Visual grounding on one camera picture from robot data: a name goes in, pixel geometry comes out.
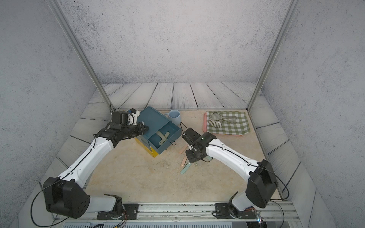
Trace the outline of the pink fruit knife lower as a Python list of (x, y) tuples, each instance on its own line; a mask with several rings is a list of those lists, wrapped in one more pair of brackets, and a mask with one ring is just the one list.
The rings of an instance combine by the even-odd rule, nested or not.
[(186, 165), (186, 162), (187, 162), (187, 156), (185, 155), (185, 156), (184, 156), (184, 158), (183, 158), (183, 160), (182, 160), (182, 162), (181, 162), (180, 167), (181, 167), (181, 168), (184, 168), (184, 167), (185, 167), (185, 165)]

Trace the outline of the aluminium front rail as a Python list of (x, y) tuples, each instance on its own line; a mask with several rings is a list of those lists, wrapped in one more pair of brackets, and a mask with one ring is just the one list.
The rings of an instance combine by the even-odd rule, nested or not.
[(57, 228), (301, 228), (290, 201), (271, 201), (264, 209), (251, 209), (233, 218), (225, 203), (139, 202), (128, 203), (127, 220), (103, 219), (95, 213), (78, 219), (57, 216)]

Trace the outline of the olive fruit knife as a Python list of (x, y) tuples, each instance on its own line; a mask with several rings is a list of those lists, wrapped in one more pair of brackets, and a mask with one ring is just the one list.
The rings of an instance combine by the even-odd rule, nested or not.
[(163, 145), (167, 141), (170, 132), (166, 132), (165, 134), (163, 134), (160, 131), (157, 131), (156, 134), (161, 138), (159, 145)]
[(160, 131), (157, 131), (156, 134), (161, 138), (162, 141), (166, 141), (167, 138), (164, 134), (162, 134)]

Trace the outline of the pink fruit knife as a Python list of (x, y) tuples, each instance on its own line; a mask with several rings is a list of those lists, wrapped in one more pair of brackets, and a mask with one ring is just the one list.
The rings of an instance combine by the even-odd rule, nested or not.
[(180, 167), (181, 167), (181, 168), (184, 168), (184, 167), (185, 167), (185, 165), (186, 165), (186, 162), (187, 162), (187, 156), (185, 155), (185, 156), (184, 156), (184, 158), (183, 158), (183, 160), (182, 160), (182, 162), (181, 162)]
[(179, 151), (179, 154), (182, 154), (184, 153), (188, 148), (188, 145), (186, 145), (184, 148), (182, 148), (180, 151)]

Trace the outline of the mint fruit knife lower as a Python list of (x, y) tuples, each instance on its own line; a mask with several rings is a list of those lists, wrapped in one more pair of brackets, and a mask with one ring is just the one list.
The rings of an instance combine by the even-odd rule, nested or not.
[(180, 174), (185, 174), (187, 172), (187, 170), (190, 168), (191, 166), (191, 163), (188, 162), (184, 167), (183, 169), (180, 171)]

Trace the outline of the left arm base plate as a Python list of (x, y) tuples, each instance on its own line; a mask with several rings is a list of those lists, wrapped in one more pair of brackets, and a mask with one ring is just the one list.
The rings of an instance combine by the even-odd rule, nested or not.
[(108, 212), (99, 212), (97, 220), (136, 220), (139, 204), (137, 203), (122, 203), (115, 206), (114, 209)]

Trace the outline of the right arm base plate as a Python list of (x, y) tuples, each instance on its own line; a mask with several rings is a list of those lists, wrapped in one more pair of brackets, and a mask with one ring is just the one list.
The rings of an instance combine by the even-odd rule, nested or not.
[(216, 203), (212, 215), (217, 219), (256, 219), (257, 214), (253, 207), (239, 211), (230, 203)]

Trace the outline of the aluminium frame post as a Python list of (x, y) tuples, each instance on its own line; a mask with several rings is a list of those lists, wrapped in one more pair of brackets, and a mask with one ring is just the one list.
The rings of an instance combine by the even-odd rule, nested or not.
[(111, 111), (115, 111), (116, 108), (112, 104), (112, 102), (111, 102), (108, 94), (106, 93), (104, 87), (102, 86), (95, 70), (93, 69), (92, 65), (90, 64), (90, 61), (88, 60), (82, 46), (80, 45), (80, 42), (78, 41), (75, 33), (73, 32), (71, 26), (69, 25), (69, 22), (67, 21), (67, 18), (65, 17), (60, 5), (58, 4), (58, 2), (56, 0), (47, 0), (46, 2), (48, 4), (48, 6), (50, 7), (52, 13), (54, 14), (57, 22), (61, 26), (63, 32), (65, 33), (68, 40), (70, 41), (72, 47), (74, 48), (81, 63), (83, 64), (88, 75), (90, 76), (91, 80), (93, 81), (94, 85), (96, 86), (98, 92), (101, 94), (102, 98), (109, 106), (109, 109)]
[(248, 104), (248, 107), (247, 107), (247, 111), (250, 112), (257, 100), (257, 97), (259, 96), (259, 92), (261, 91), (267, 77), (268, 77), (268, 74), (269, 74), (269, 71), (274, 63), (274, 60), (279, 52), (279, 49), (280, 49), (280, 46), (282, 44), (282, 42), (284, 41), (285, 39), (285, 36), (289, 30), (289, 27), (290, 27), (290, 24), (296, 14), (296, 11), (298, 9), (298, 6), (299, 6), (299, 3), (300, 1), (299, 0), (292, 0), (290, 2), (290, 5), (289, 5), (289, 8), (287, 10), (287, 13), (284, 17), (284, 20), (281, 24), (281, 27), (278, 31), (278, 34), (276, 36), (276, 39), (275, 39), (275, 42), (272, 46), (272, 49), (270, 51), (270, 54), (268, 56), (268, 59), (264, 65), (264, 68), (258, 78), (258, 81), (256, 83), (256, 87), (253, 91), (253, 94), (252, 94), (252, 97), (250, 99), (250, 102)]

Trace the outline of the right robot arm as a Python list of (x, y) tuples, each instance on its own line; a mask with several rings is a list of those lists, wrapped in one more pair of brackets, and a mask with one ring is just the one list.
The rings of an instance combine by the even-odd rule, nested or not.
[(257, 207), (264, 209), (267, 206), (278, 186), (270, 162), (265, 159), (257, 161), (248, 158), (209, 132), (200, 135), (188, 128), (182, 134), (182, 138), (189, 147), (185, 154), (190, 163), (209, 156), (231, 168), (247, 182), (246, 189), (241, 193), (235, 193), (227, 203), (230, 217), (239, 219), (246, 211)]

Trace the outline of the teal and yellow drawer cabinet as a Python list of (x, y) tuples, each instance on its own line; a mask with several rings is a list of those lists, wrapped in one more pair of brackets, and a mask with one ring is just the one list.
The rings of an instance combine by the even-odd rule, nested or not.
[(136, 142), (155, 158), (169, 147), (176, 129), (169, 119), (151, 106), (140, 112), (138, 121), (149, 129), (142, 136), (138, 136)]

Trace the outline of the mint fruit knife right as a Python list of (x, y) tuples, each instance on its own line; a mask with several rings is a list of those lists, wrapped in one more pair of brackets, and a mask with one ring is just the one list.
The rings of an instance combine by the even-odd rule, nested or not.
[(204, 158), (206, 161), (211, 161), (212, 160), (212, 157), (210, 157), (210, 156), (206, 156), (205, 158)]

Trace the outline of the striped ceramic cup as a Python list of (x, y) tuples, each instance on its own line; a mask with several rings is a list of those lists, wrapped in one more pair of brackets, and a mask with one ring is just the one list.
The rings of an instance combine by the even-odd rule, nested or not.
[(215, 128), (221, 128), (221, 123), (222, 123), (222, 115), (219, 113), (212, 113), (209, 116), (209, 125), (211, 127), (215, 127)]

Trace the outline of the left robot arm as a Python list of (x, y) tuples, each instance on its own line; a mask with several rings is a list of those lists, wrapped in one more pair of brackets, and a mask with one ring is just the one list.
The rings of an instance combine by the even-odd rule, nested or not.
[(98, 164), (120, 141), (144, 135), (148, 130), (149, 127), (143, 122), (101, 129), (91, 145), (71, 166), (58, 177), (49, 177), (44, 182), (46, 210), (73, 219), (94, 212), (121, 216), (124, 212), (121, 197), (112, 194), (90, 196), (83, 188)]

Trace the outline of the left aluminium frame post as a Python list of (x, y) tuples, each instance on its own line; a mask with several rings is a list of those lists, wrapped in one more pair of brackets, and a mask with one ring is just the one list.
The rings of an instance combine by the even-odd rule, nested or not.
[(115, 111), (116, 108), (112, 104), (112, 102), (111, 102), (108, 94), (106, 93), (104, 87), (102, 86), (95, 70), (93, 69), (92, 65), (90, 64), (90, 61), (88, 60), (82, 46), (80, 45), (80, 42), (78, 41), (75, 33), (73, 32), (71, 26), (69, 25), (69, 22), (67, 21), (67, 18), (65, 17), (60, 5), (58, 4), (58, 2), (56, 0), (47, 0), (46, 2), (48, 4), (48, 6), (50, 7), (52, 13), (54, 14), (57, 22), (61, 26), (63, 32), (65, 33), (68, 40), (70, 41), (72, 47), (74, 48), (81, 63), (83, 64), (88, 75), (90, 76), (91, 80), (93, 81), (94, 85), (96, 86), (98, 92), (101, 94), (102, 98), (109, 106), (109, 109), (111, 111)]

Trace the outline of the metal spoon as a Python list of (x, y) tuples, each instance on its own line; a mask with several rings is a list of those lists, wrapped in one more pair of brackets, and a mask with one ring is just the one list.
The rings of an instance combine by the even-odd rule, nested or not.
[(234, 123), (236, 123), (237, 119), (238, 119), (237, 116), (227, 116), (227, 117), (223, 117), (222, 121), (234, 124)]

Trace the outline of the right aluminium frame post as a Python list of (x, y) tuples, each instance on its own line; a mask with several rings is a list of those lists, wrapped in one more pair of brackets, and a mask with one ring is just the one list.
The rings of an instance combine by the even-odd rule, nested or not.
[(268, 77), (268, 74), (269, 74), (269, 71), (274, 63), (274, 60), (279, 52), (279, 49), (280, 49), (280, 46), (282, 44), (282, 42), (284, 41), (285, 39), (285, 36), (289, 30), (289, 27), (290, 27), (290, 24), (296, 14), (296, 11), (298, 9), (298, 6), (299, 6), (299, 3), (300, 1), (299, 0), (292, 0), (290, 2), (290, 5), (289, 5), (289, 8), (287, 10), (287, 13), (284, 17), (284, 20), (281, 24), (281, 27), (278, 31), (278, 34), (276, 36), (276, 39), (275, 39), (275, 42), (272, 46), (272, 49), (270, 51), (270, 54), (268, 56), (268, 59), (264, 65), (264, 68), (258, 78), (258, 81), (256, 83), (256, 87), (253, 91), (253, 94), (252, 94), (252, 97), (250, 99), (250, 102), (248, 104), (248, 107), (247, 107), (247, 111), (250, 112), (257, 100), (257, 97), (259, 96), (259, 92), (261, 91), (267, 77)]

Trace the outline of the light blue mug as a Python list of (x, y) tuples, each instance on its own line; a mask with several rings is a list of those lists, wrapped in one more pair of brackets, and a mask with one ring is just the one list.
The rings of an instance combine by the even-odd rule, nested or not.
[(181, 123), (181, 113), (178, 110), (171, 110), (164, 114), (173, 124), (179, 125)]

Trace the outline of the pink fruit knife upper left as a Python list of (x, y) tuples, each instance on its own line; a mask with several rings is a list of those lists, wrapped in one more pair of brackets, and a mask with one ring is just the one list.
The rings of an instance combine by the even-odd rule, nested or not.
[(182, 154), (184, 153), (188, 148), (188, 145), (186, 145), (184, 148), (182, 148), (180, 151), (179, 151), (179, 154)]

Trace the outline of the mint fruit knife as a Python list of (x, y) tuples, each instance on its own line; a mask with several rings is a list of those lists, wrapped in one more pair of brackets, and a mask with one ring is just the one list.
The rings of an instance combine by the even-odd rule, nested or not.
[(185, 174), (187, 172), (187, 170), (190, 168), (191, 166), (191, 163), (188, 162), (184, 167), (183, 169), (180, 171), (180, 174)]
[(205, 158), (204, 158), (206, 161), (211, 161), (212, 160), (212, 157), (210, 157), (210, 156), (206, 156)]

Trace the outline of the teal top drawer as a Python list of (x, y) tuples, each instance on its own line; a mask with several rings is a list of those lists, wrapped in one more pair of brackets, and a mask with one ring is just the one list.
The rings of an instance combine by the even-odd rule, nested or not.
[(147, 142), (153, 154), (161, 154), (169, 146), (177, 145), (182, 130), (171, 121), (161, 126), (150, 127), (146, 134)]

